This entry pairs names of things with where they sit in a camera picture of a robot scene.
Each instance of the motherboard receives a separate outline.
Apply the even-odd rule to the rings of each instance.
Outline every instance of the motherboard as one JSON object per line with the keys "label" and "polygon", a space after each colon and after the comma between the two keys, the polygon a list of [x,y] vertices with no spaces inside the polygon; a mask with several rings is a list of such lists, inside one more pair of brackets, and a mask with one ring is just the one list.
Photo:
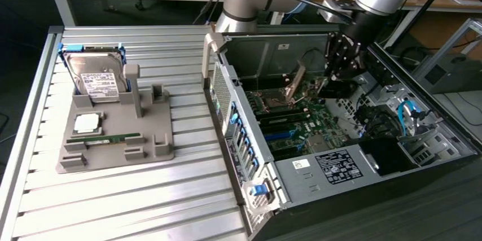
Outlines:
{"label": "motherboard", "polygon": [[312,95],[322,77],[304,75],[295,94],[287,99],[287,87],[250,90],[246,96],[275,160],[328,151],[350,139],[324,106]]}

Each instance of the green circuit board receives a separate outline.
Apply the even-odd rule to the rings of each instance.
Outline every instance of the green circuit board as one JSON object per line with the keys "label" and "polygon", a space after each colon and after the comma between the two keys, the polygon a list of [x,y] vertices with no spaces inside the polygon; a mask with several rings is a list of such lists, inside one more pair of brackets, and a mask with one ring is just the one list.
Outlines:
{"label": "green circuit board", "polygon": [[[260,126],[266,137],[279,133],[292,133],[292,136],[286,139],[267,139],[275,160],[283,160],[335,149],[342,147],[346,140],[350,139],[339,128],[336,120],[322,103],[322,100],[318,97],[307,97],[308,85],[315,78],[314,76],[304,77],[292,97],[295,101],[299,100],[295,104],[286,101],[283,94],[286,91],[284,88],[246,91],[246,96],[256,117],[262,117],[268,113],[278,113],[280,116],[278,119],[284,120],[294,115],[283,116],[283,112],[303,112],[296,114],[296,116],[303,115],[303,120],[300,121],[271,125],[267,129]],[[316,136],[315,138],[323,142],[323,148],[312,147],[312,142],[308,140],[314,139],[312,136]]]}

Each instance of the metal slats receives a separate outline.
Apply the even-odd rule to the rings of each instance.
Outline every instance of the metal slats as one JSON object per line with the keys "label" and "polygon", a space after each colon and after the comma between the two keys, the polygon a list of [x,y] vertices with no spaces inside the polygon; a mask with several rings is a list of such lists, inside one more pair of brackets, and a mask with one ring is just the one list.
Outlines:
{"label": "metal slats", "polygon": [[128,62],[140,65],[139,86],[164,84],[176,157],[55,172],[73,91],[57,58],[13,231],[19,240],[247,240],[200,86],[207,32],[199,26],[65,30],[65,44],[121,42]]}

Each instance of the hard drive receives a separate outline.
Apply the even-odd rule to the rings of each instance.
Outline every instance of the hard drive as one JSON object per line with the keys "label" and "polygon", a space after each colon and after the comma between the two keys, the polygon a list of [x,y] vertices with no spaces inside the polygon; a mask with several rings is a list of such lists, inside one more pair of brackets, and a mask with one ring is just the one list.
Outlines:
{"label": "hard drive", "polygon": [[76,94],[91,97],[92,102],[116,102],[119,93],[131,91],[124,77],[125,52],[119,47],[67,46],[59,50],[75,83]]}

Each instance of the hard drive label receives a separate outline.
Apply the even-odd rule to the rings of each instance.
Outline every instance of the hard drive label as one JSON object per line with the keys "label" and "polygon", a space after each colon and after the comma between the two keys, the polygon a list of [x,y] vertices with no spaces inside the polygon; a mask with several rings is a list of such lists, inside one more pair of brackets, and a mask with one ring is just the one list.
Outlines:
{"label": "hard drive label", "polygon": [[315,158],[330,184],[335,185],[363,177],[363,174],[346,150],[319,155]]}
{"label": "hard drive label", "polygon": [[83,73],[80,76],[87,93],[92,98],[119,96],[113,73]]}

